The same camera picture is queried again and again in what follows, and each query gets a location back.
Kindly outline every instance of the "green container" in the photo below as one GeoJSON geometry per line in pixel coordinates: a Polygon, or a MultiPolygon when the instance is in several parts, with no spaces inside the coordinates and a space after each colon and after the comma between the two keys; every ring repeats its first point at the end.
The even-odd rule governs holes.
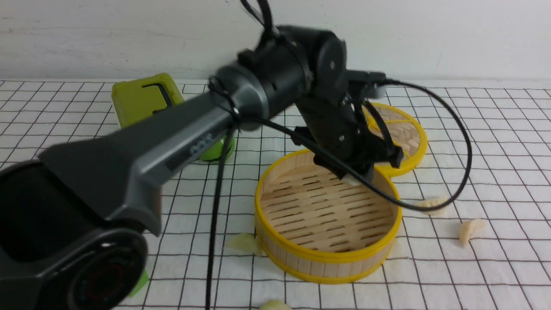
{"type": "Polygon", "coordinates": [[[147,275],[147,272],[145,272],[145,270],[144,270],[142,272],[141,277],[138,280],[138,283],[136,283],[136,286],[134,287],[134,289],[132,290],[132,292],[130,292],[130,295],[128,295],[128,296],[129,297],[134,297],[134,295],[136,295],[147,284],[147,282],[149,282],[149,276],[147,275]]]}
{"type": "MultiPolygon", "coordinates": [[[[113,106],[121,128],[144,120],[158,111],[177,104],[183,104],[183,97],[174,80],[167,73],[113,85],[111,92],[113,106]]],[[[216,162],[222,155],[224,139],[201,155],[201,160],[216,162]]],[[[233,153],[232,139],[228,157],[233,153]]]]}

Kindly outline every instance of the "black cable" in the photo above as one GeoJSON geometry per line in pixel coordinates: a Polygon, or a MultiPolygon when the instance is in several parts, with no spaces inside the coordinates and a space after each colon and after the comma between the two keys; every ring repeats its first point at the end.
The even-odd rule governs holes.
{"type": "Polygon", "coordinates": [[[258,20],[258,22],[264,26],[264,32],[262,33],[258,46],[256,47],[256,49],[258,49],[262,47],[270,39],[273,39],[276,36],[278,36],[278,34],[276,33],[277,30],[273,25],[272,10],[270,9],[268,0],[256,0],[256,2],[258,2],[258,6],[260,7],[260,12],[262,13],[262,19],[260,18],[260,16],[258,16],[257,12],[255,12],[255,10],[249,4],[248,0],[241,0],[241,4],[245,8],[245,10],[247,10],[247,12],[249,12],[249,14],[251,14],[254,17],[254,19],[258,20]]]}
{"type": "MultiPolygon", "coordinates": [[[[261,118],[258,118],[258,117],[247,117],[247,118],[240,119],[240,121],[255,122],[255,123],[258,123],[258,124],[262,124],[262,125],[271,127],[275,130],[278,130],[282,133],[285,133],[285,134],[299,140],[305,147],[310,149],[314,154],[319,155],[323,159],[325,159],[326,161],[332,162],[335,165],[339,166],[340,168],[345,170],[348,174],[353,176],[356,180],[360,181],[360,183],[362,183],[367,188],[369,188],[371,191],[375,192],[376,194],[380,195],[381,197],[383,197],[384,199],[386,199],[387,201],[389,201],[389,202],[391,202],[395,205],[398,205],[398,206],[406,208],[406,209],[414,210],[414,211],[436,211],[436,210],[439,210],[441,208],[446,207],[447,205],[452,203],[454,200],[456,200],[457,197],[461,194],[461,192],[463,191],[465,185],[467,184],[467,180],[468,180],[469,174],[471,172],[473,150],[472,150],[471,141],[469,139],[469,135],[467,133],[467,130],[465,129],[465,127],[461,123],[461,120],[455,114],[453,109],[441,97],[436,95],[434,92],[432,92],[432,91],[430,91],[426,88],[414,85],[414,84],[410,84],[410,83],[406,83],[406,82],[400,82],[400,81],[391,80],[391,79],[386,80],[381,85],[402,85],[402,86],[411,87],[411,88],[417,89],[421,92],[424,92],[427,95],[431,96],[432,98],[436,99],[440,104],[442,104],[444,106],[444,108],[452,115],[453,119],[457,122],[457,125],[459,126],[459,128],[461,130],[461,133],[463,134],[463,137],[465,139],[465,143],[467,144],[467,165],[465,167],[465,173],[463,175],[463,179],[461,180],[461,183],[460,183],[459,187],[457,188],[457,191],[453,195],[451,195],[451,197],[448,200],[446,200],[445,202],[443,202],[439,205],[433,206],[433,207],[419,207],[419,206],[416,206],[416,205],[407,204],[407,203],[405,203],[401,200],[397,200],[396,198],[394,198],[392,196],[389,196],[385,192],[383,192],[380,189],[378,189],[377,187],[373,186],[369,181],[367,181],[362,175],[360,175],[358,172],[356,172],[354,169],[352,169],[349,165],[345,164],[344,162],[342,162],[340,159],[338,159],[337,157],[335,157],[331,153],[329,153],[329,152],[325,151],[323,148],[319,147],[315,142],[310,141],[306,137],[304,137],[304,136],[302,136],[302,135],[300,135],[300,134],[298,134],[298,133],[296,133],[296,132],[294,132],[294,131],[292,131],[292,130],[284,127],[284,126],[278,125],[278,124],[276,124],[276,123],[274,123],[270,120],[265,120],[265,119],[261,119],[261,118]]],[[[223,84],[221,85],[222,89],[220,89],[218,87],[215,87],[215,85],[211,85],[211,86],[212,86],[211,90],[215,91],[217,94],[222,95],[224,97],[229,96],[229,94],[227,93],[227,91],[224,88],[223,84]]],[[[230,111],[230,110],[226,110],[226,111],[229,112],[229,113],[234,113],[235,109],[232,109],[232,111],[230,111]]],[[[219,205],[220,205],[220,195],[221,195],[221,191],[222,191],[222,182],[223,182],[223,175],[224,175],[224,164],[225,164],[225,161],[226,161],[226,157],[228,155],[229,145],[231,143],[231,140],[233,139],[233,135],[234,135],[235,130],[237,130],[238,127],[239,127],[239,124],[240,124],[239,121],[234,122],[234,124],[232,125],[232,127],[228,131],[227,137],[224,140],[224,143],[223,143],[223,146],[222,146],[222,156],[221,156],[220,161],[218,163],[218,175],[217,175],[216,187],[215,187],[215,191],[214,191],[214,203],[213,203],[213,210],[212,210],[212,220],[211,220],[211,223],[210,223],[210,240],[209,240],[209,252],[208,252],[208,266],[207,266],[208,270],[207,270],[207,289],[206,289],[205,310],[210,310],[210,297],[211,297],[211,290],[212,290],[211,288],[212,288],[213,265],[214,265],[214,245],[215,245],[215,241],[216,241],[216,227],[217,227],[217,223],[218,223],[218,210],[219,210],[219,205]]]]}
{"type": "Polygon", "coordinates": [[[228,92],[228,89],[224,84],[224,82],[222,82],[222,80],[219,79],[217,76],[210,76],[208,79],[208,89],[211,91],[210,93],[211,96],[213,96],[214,94],[217,94],[222,96],[224,99],[228,101],[228,103],[230,104],[230,109],[227,109],[226,107],[220,104],[217,104],[217,107],[228,112],[231,115],[231,117],[234,119],[234,122],[237,124],[240,124],[241,115],[239,114],[239,110],[235,105],[235,101],[231,97],[231,94],[228,92]]]}
{"type": "Polygon", "coordinates": [[[210,310],[210,294],[212,290],[212,273],[214,265],[214,245],[216,244],[216,226],[218,224],[218,209],[220,209],[220,196],[222,193],[222,182],[224,176],[224,165],[226,163],[226,157],[230,149],[231,140],[234,137],[234,132],[239,127],[239,123],[234,123],[228,133],[226,139],[222,144],[222,155],[218,161],[218,174],[216,177],[216,186],[214,189],[214,202],[212,205],[212,218],[210,221],[210,238],[208,245],[208,263],[207,263],[207,290],[205,296],[205,310],[210,310]]]}
{"type": "Polygon", "coordinates": [[[366,99],[364,101],[364,106],[368,110],[369,114],[371,114],[371,116],[375,120],[377,127],[379,127],[379,131],[383,136],[383,140],[385,140],[387,154],[394,153],[394,149],[395,149],[394,142],[392,141],[392,136],[388,131],[388,127],[386,126],[385,121],[382,119],[381,115],[379,114],[379,112],[377,112],[377,110],[371,104],[371,102],[369,102],[369,100],[366,99]]]}

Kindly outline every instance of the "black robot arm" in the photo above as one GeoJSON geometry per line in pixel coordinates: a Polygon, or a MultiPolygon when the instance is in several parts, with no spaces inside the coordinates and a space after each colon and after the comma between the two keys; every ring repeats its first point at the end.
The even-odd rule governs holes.
{"type": "MultiPolygon", "coordinates": [[[[108,136],[52,146],[39,160],[0,172],[0,309],[116,306],[144,269],[142,232],[161,232],[161,186],[236,125],[269,125],[294,103],[306,123],[295,129],[302,138],[294,142],[325,153],[315,163],[339,178],[349,173],[369,186],[375,163],[399,166],[403,152],[367,99],[380,97],[385,84],[416,86],[347,70],[346,46],[333,32],[276,28],[267,1],[258,2],[264,15],[258,46],[219,69],[208,92],[108,136]],[[383,138],[368,130],[363,107],[383,138]]],[[[468,158],[457,193],[434,208],[459,195],[472,162],[464,127],[438,100],[458,122],[468,158]]]]}

